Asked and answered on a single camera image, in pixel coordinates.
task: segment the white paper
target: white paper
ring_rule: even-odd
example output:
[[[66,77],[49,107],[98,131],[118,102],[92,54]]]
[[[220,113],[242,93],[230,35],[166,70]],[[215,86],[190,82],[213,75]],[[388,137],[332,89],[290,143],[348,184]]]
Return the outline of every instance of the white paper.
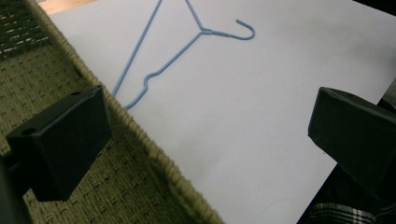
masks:
[[[201,36],[130,110],[227,223],[295,223],[335,162],[307,137],[321,86],[377,103],[396,71],[396,19],[352,1],[191,0]],[[99,0],[52,15],[112,90],[157,1]],[[199,28],[163,1],[120,88],[126,105]]]

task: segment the beige woven surface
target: beige woven surface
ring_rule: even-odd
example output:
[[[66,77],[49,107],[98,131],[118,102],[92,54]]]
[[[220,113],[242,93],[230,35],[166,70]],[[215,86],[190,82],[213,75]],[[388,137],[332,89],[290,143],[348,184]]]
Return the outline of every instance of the beige woven surface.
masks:
[[[1,1],[0,34],[4,154],[12,129],[66,94],[100,82],[34,0]],[[24,196],[35,223],[221,223],[127,111],[106,90],[105,96],[112,138],[69,201],[39,203],[30,191]]]

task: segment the blue wire hanger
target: blue wire hanger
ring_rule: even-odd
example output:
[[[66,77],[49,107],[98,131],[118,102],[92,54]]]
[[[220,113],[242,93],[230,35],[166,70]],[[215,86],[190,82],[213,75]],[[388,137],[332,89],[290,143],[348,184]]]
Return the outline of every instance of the blue wire hanger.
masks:
[[[114,96],[116,96],[117,92],[119,91],[122,81],[125,79],[125,76],[129,70],[129,68],[131,67],[132,61],[134,60],[134,56],[136,55],[137,51],[139,50],[139,48],[143,42],[143,39],[145,38],[146,33],[147,33],[162,1],[163,0],[158,1],[157,6],[155,7],[154,11],[152,12],[152,14],[148,20],[148,24],[146,25],[145,30],[143,31],[143,34],[140,36],[139,41],[137,42],[136,46],[134,47],[134,51],[133,51],[130,59],[128,60],[128,63],[126,64],[124,70],[122,71],[122,74],[121,74],[119,80],[117,81],[116,86],[114,87],[114,90],[112,92],[112,94]],[[125,106],[125,108],[127,110],[134,107],[142,99],[142,97],[146,94],[146,92],[149,89],[149,80],[153,77],[158,76],[163,71],[165,71],[166,68],[168,68],[174,61],[176,61],[177,58],[180,57],[180,55],[182,55],[201,35],[219,35],[219,36],[225,36],[225,37],[230,37],[230,38],[239,39],[239,40],[249,40],[249,39],[252,39],[256,35],[256,32],[253,27],[251,27],[250,25],[248,25],[240,20],[236,20],[236,23],[248,28],[251,31],[250,36],[242,37],[242,36],[238,36],[238,35],[231,35],[228,33],[207,29],[201,24],[201,22],[198,18],[198,15],[196,14],[194,8],[192,7],[190,1],[186,0],[186,3],[189,6],[189,9],[190,9],[193,17],[195,18],[195,21],[197,22],[201,31],[183,49],[181,49],[175,56],[173,56],[163,67],[161,67],[158,71],[150,73],[145,76],[144,82],[143,82],[143,84],[144,84],[143,90],[134,98],[134,100],[131,103],[129,103],[128,105]]]

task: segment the black clamp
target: black clamp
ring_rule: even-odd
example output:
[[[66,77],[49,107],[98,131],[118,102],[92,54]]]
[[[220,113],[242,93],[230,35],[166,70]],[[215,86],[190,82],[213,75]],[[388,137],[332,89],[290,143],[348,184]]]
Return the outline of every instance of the black clamp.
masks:
[[[396,199],[392,86],[378,105],[348,92],[320,88],[308,129],[315,144],[378,200]]]
[[[16,128],[0,160],[0,222],[20,223],[28,189],[40,202],[67,200],[110,136],[101,86],[73,92]]]

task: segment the checkered cloth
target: checkered cloth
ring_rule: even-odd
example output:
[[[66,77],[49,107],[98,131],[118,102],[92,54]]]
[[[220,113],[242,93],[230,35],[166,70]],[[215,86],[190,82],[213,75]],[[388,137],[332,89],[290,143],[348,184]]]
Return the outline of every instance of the checkered cloth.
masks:
[[[396,223],[396,203],[384,207],[375,215],[336,203],[318,203],[311,207],[306,224],[388,224]]]

